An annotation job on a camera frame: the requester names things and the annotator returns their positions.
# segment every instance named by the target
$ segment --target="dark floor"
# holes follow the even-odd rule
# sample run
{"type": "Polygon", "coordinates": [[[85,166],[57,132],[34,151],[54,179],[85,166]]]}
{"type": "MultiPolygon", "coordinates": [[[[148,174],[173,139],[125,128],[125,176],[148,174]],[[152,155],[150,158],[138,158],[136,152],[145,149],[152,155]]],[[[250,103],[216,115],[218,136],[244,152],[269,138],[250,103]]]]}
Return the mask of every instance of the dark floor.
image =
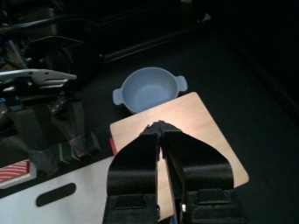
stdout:
{"type": "Polygon", "coordinates": [[[248,223],[299,223],[299,129],[214,28],[172,45],[105,64],[82,88],[86,124],[109,151],[109,124],[129,116],[112,91],[141,67],[188,81],[246,169],[237,188],[248,223]]]}

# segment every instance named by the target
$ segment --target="metal bracket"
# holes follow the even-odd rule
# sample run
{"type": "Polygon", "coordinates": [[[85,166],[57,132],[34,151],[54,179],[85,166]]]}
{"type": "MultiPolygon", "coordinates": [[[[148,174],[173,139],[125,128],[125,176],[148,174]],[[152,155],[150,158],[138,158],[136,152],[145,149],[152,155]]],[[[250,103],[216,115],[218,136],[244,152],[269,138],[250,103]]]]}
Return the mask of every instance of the metal bracket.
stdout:
{"type": "Polygon", "coordinates": [[[0,81],[11,80],[19,77],[31,78],[39,88],[61,88],[67,80],[75,80],[74,74],[62,73],[49,69],[21,69],[0,73],[0,81]]]}

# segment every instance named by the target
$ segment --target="wooden board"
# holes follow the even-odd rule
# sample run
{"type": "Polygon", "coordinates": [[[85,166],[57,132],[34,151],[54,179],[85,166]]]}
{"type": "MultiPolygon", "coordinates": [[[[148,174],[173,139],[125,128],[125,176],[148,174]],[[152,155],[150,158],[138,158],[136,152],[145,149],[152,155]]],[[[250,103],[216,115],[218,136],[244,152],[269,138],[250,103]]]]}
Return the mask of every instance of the wooden board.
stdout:
{"type": "MultiPolygon", "coordinates": [[[[232,166],[234,187],[248,182],[246,171],[196,93],[189,93],[112,123],[109,129],[116,151],[120,151],[134,140],[146,125],[152,125],[157,121],[172,124],[221,153],[232,166]]],[[[173,214],[173,205],[162,159],[157,163],[157,203],[161,209],[161,219],[164,219],[173,214]]]]}

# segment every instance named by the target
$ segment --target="light blue bowl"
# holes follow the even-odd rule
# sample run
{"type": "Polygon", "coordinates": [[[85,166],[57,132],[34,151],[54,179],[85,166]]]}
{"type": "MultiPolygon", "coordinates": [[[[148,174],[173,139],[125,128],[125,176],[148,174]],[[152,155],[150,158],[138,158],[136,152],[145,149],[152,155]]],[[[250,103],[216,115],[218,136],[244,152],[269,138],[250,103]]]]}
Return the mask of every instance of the light blue bowl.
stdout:
{"type": "Polygon", "coordinates": [[[113,91],[113,103],[124,104],[136,114],[169,100],[188,89],[182,76],[173,76],[160,67],[144,67],[125,78],[121,88],[113,91]]]}

